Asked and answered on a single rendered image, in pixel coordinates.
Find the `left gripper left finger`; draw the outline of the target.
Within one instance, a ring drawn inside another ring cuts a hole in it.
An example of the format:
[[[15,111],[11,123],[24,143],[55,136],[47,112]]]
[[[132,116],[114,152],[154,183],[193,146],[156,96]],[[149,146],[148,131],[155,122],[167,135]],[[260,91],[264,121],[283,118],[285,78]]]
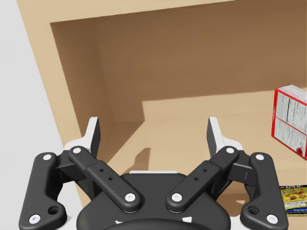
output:
[[[32,166],[18,227],[58,229],[67,212],[58,196],[63,184],[76,182],[90,199],[104,192],[122,211],[137,212],[142,197],[128,182],[97,157],[100,144],[98,117],[91,117],[83,137],[68,142],[60,155],[38,154]]]

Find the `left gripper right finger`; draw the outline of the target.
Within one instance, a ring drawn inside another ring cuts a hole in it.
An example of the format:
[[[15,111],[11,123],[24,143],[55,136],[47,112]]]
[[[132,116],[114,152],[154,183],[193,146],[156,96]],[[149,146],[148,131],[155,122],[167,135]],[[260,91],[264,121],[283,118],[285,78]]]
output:
[[[167,209],[184,213],[199,198],[205,198],[212,207],[205,208],[206,213],[198,212],[200,223],[195,225],[200,229],[230,229],[231,218],[217,199],[232,182],[239,182],[249,197],[239,215],[243,227],[287,229],[288,218],[272,157],[262,152],[247,155],[239,142],[222,135],[215,117],[208,119],[206,138],[211,158],[169,192]]]

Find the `red and white carton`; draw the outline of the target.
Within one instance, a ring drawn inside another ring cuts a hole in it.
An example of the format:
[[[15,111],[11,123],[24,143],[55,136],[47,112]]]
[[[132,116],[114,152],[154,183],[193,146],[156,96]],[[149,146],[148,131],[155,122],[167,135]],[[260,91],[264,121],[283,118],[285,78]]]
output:
[[[307,161],[307,91],[292,84],[275,89],[271,136]]]

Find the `green and blue rectangular can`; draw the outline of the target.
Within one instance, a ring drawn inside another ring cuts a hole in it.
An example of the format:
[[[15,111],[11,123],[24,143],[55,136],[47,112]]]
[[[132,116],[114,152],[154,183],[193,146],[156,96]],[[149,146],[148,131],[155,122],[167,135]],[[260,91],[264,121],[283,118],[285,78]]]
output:
[[[307,216],[307,185],[280,186],[288,216]]]

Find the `pale wooden shelf unit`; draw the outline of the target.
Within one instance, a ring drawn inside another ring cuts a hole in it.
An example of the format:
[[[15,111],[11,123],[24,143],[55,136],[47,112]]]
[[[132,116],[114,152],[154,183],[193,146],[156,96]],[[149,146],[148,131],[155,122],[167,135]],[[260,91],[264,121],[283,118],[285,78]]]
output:
[[[17,0],[63,144],[100,121],[117,173],[189,174],[208,118],[280,185],[307,161],[271,136],[274,90],[307,85],[307,0]]]

